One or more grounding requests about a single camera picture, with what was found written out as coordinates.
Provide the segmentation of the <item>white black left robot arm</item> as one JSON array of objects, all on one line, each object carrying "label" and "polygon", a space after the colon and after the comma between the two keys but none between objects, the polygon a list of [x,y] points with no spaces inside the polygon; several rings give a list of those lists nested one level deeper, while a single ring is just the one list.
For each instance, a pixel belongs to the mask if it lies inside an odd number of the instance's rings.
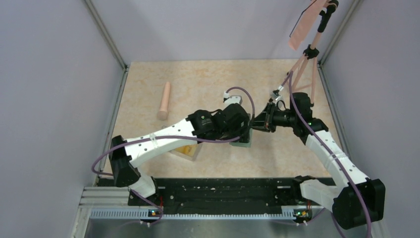
[{"label": "white black left robot arm", "polygon": [[137,138],[115,136],[108,154],[114,186],[127,187],[153,205],[159,192],[154,179],[141,171],[144,162],[182,146],[236,142],[249,132],[254,116],[233,103],[214,112],[197,110],[178,123]]}]

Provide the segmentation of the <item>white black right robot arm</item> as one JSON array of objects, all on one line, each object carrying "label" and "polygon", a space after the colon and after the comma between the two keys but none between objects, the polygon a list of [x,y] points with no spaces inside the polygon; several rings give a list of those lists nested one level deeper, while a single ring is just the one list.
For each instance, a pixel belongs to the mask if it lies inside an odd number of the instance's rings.
[{"label": "white black right robot arm", "polygon": [[335,187],[329,187],[311,176],[294,178],[290,197],[296,204],[311,200],[330,211],[345,229],[371,226],[384,217],[385,185],[380,179],[370,179],[337,145],[326,124],[315,117],[313,103],[306,93],[293,93],[290,107],[281,110],[270,99],[255,117],[252,128],[275,132],[277,127],[290,127],[321,161],[331,175]]}]

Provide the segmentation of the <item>gold VIP credit card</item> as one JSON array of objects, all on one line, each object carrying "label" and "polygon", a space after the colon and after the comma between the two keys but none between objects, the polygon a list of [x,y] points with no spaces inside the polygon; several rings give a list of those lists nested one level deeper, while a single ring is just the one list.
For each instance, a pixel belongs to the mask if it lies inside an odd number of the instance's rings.
[{"label": "gold VIP credit card", "polygon": [[197,147],[198,147],[197,145],[182,146],[182,147],[176,148],[175,151],[185,156],[194,157],[197,151]]}]

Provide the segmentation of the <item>clear plastic card box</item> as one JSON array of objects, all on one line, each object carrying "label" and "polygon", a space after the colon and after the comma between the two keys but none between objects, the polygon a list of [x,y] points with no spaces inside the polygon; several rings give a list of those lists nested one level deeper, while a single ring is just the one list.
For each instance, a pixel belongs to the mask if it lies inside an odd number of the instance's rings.
[{"label": "clear plastic card box", "polygon": [[181,157],[183,159],[189,160],[189,161],[195,161],[202,145],[201,144],[194,144],[194,145],[186,145],[182,147],[175,148],[170,151],[171,154]]}]

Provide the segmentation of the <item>pink tripod stand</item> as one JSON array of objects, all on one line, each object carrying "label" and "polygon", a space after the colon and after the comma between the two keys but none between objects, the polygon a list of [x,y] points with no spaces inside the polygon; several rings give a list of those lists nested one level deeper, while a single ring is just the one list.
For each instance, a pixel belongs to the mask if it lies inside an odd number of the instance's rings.
[{"label": "pink tripod stand", "polygon": [[[317,64],[317,57],[319,55],[319,50],[316,48],[319,40],[326,29],[326,26],[332,16],[332,14],[337,10],[339,6],[339,1],[337,0],[328,0],[327,3],[324,5],[324,9],[319,13],[317,17],[321,17],[319,26],[316,30],[316,34],[314,39],[310,44],[308,44],[307,48],[303,51],[301,57],[297,60],[297,62],[291,67],[288,71],[287,75],[290,75],[292,72],[295,77],[295,81],[292,83],[293,90],[301,90],[310,87],[311,89],[311,102],[315,100],[315,88],[316,88],[316,79],[315,79],[315,70]],[[312,81],[310,84],[307,84],[302,87],[297,87],[299,80],[301,79],[309,61],[313,63],[313,70],[312,70]]]}]

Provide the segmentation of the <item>pink flat panel on tripod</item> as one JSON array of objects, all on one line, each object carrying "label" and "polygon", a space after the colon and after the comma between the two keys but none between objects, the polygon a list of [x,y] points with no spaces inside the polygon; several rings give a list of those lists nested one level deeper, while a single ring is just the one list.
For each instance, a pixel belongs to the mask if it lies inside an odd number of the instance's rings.
[{"label": "pink flat panel on tripod", "polygon": [[303,11],[296,26],[292,30],[288,45],[291,49],[297,50],[303,40],[307,37],[319,13],[324,9],[327,0],[312,0],[309,6]]}]

